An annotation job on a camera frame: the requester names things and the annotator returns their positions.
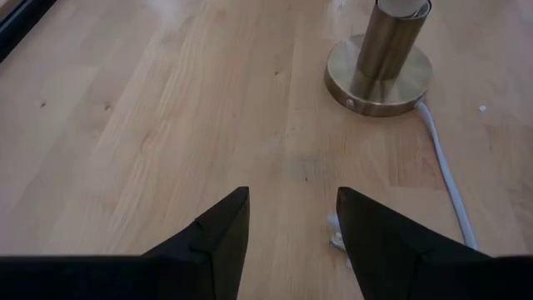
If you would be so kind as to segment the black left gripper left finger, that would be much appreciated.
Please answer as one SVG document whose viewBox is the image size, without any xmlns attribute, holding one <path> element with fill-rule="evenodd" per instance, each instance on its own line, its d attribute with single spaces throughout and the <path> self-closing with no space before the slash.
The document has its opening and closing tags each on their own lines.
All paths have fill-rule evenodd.
<svg viewBox="0 0 533 300">
<path fill-rule="evenodd" d="M 140 255 L 3 256 L 1 297 L 235 299 L 249 238 L 250 194 L 238 187 Z"/>
</svg>

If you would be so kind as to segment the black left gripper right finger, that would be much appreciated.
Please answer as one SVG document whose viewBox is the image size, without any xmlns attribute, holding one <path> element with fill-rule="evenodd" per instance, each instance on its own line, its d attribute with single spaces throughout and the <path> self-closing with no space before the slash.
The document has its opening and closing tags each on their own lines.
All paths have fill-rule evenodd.
<svg viewBox="0 0 533 300">
<path fill-rule="evenodd" d="M 365 299 L 532 299 L 530 256 L 489 256 L 349 187 L 336 212 Z"/>
</svg>

